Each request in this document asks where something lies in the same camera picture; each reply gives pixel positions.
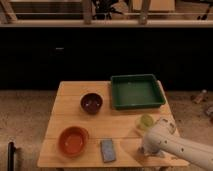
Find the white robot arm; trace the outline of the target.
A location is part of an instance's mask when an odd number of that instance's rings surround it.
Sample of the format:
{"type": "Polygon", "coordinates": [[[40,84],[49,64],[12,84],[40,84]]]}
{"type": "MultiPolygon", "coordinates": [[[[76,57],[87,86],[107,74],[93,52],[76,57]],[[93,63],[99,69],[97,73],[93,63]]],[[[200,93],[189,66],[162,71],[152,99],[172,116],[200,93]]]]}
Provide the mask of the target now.
{"type": "Polygon", "coordinates": [[[161,117],[143,136],[144,151],[149,154],[165,151],[206,171],[213,171],[213,146],[175,136],[175,131],[175,122],[161,117]]]}

